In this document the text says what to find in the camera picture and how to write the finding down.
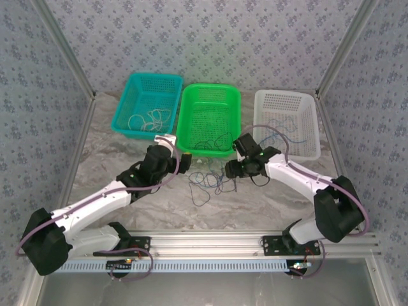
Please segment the green perforated plastic basket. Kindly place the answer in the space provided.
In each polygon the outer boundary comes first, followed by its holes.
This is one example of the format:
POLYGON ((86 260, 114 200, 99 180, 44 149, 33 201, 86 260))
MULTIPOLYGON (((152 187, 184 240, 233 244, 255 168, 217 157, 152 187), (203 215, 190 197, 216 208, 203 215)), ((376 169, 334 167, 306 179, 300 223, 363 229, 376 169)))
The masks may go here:
POLYGON ((177 147, 195 156, 227 158, 241 133, 241 94, 232 85, 191 84, 182 92, 177 147))

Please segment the teal perforated plastic basket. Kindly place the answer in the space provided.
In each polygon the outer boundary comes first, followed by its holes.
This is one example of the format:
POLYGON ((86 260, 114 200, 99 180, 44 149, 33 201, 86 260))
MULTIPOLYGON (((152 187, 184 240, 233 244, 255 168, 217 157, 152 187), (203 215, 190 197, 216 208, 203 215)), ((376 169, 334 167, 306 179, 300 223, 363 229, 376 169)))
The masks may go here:
POLYGON ((170 134, 183 83, 184 79, 178 75, 131 74, 113 116, 112 131, 144 140, 170 134))

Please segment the white perforated plastic basket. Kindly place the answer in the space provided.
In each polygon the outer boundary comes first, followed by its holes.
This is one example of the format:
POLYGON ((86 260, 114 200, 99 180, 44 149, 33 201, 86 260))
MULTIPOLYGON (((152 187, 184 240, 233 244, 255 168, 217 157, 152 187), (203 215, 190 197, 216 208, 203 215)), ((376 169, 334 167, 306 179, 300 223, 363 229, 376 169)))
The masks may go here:
POLYGON ((254 97, 253 124, 268 125, 284 134, 289 143, 290 159, 304 162, 320 158, 316 104, 311 95, 259 90, 254 97))

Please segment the small black circuit board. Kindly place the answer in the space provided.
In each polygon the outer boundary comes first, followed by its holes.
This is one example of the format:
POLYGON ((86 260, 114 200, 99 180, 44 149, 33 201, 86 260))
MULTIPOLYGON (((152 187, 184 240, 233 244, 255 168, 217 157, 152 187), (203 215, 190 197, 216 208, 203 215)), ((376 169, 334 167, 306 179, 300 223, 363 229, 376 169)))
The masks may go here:
POLYGON ((113 260, 107 261, 105 265, 105 269, 113 278, 121 279, 125 277, 132 266, 132 259, 120 259, 120 260, 113 260))
POLYGON ((286 272, 290 276, 303 277, 312 263, 308 261, 287 260, 289 271, 286 272))

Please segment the grey metal lower panel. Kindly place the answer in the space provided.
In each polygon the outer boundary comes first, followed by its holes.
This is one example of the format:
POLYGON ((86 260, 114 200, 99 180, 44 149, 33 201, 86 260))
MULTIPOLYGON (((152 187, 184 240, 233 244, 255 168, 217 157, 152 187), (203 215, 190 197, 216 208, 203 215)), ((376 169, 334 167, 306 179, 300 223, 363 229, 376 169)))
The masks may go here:
POLYGON ((309 279, 285 273, 152 273, 114 282, 106 273, 28 276, 17 306, 397 306, 371 259, 328 259, 309 279))

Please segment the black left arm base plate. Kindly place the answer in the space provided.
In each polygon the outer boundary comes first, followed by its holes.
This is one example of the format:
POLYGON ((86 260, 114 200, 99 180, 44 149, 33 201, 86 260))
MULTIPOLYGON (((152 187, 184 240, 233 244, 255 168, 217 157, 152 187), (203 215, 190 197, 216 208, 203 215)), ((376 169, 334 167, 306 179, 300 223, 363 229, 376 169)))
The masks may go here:
POLYGON ((106 252, 94 252, 92 255, 96 257, 102 256, 130 256, 137 258, 146 257, 144 252, 137 251, 135 248, 150 251, 150 237, 129 237, 121 238, 119 243, 113 248, 114 251, 120 251, 118 253, 106 253, 106 252))

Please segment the aluminium table side rail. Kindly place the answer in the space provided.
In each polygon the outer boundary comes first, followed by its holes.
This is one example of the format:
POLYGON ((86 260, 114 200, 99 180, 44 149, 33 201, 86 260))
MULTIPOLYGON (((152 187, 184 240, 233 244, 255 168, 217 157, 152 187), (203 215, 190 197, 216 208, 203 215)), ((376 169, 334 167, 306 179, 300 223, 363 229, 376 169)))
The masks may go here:
POLYGON ((330 118, 328 112, 325 108, 323 100, 319 97, 318 94, 316 96, 316 105, 317 109, 319 110, 321 120, 323 122, 324 130, 326 133, 326 137, 328 139, 328 143, 331 149, 331 154, 333 158, 333 162, 335 164, 336 171, 339 175, 347 175, 346 167, 344 166, 344 162, 340 153, 340 147, 337 143, 337 139, 335 137, 334 130, 332 128, 330 118))
POLYGON ((87 107, 87 111, 85 113, 84 124, 80 130, 80 134, 78 137, 78 141, 76 143, 75 150, 73 152, 73 157, 70 162, 70 166, 68 168, 68 175, 62 187, 61 195, 59 197, 59 201, 56 205, 56 208, 65 207, 68 204, 69 196, 71 194, 71 190, 73 187, 73 183, 75 181, 75 176, 78 170, 78 166, 80 163, 80 157, 82 155, 82 151, 85 146, 85 141, 87 139, 87 135, 89 132, 89 128, 91 126, 92 118, 95 111, 95 97, 92 97, 87 107))

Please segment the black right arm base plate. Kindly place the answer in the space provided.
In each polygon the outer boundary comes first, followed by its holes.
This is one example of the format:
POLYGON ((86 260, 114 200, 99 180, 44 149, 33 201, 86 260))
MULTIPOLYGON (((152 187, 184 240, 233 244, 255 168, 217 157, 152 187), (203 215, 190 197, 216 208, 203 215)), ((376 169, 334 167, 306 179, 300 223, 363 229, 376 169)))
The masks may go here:
POLYGON ((305 256, 320 255, 320 244, 317 240, 298 244, 289 236, 263 236, 261 245, 265 256, 305 256))

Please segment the aluminium frame post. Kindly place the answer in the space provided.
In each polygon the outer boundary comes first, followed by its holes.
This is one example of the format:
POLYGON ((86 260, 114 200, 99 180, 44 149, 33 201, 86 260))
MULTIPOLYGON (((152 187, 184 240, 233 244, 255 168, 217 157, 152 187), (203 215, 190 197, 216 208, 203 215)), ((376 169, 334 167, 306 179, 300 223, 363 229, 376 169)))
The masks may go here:
POLYGON ((77 60, 73 49, 70 47, 58 21, 55 19, 51 9, 45 0, 30 0, 34 9, 37 11, 41 21, 44 23, 45 28, 51 35, 54 43, 57 45, 62 57, 66 61, 66 64, 70 68, 74 77, 76 78, 79 86, 88 98, 94 98, 94 91, 90 82, 88 81, 84 70, 82 69, 79 61, 77 60))
POLYGON ((379 0, 361 0, 360 6, 356 10, 344 37, 340 41, 327 70, 316 88, 316 96, 319 99, 326 96, 378 3, 379 0))

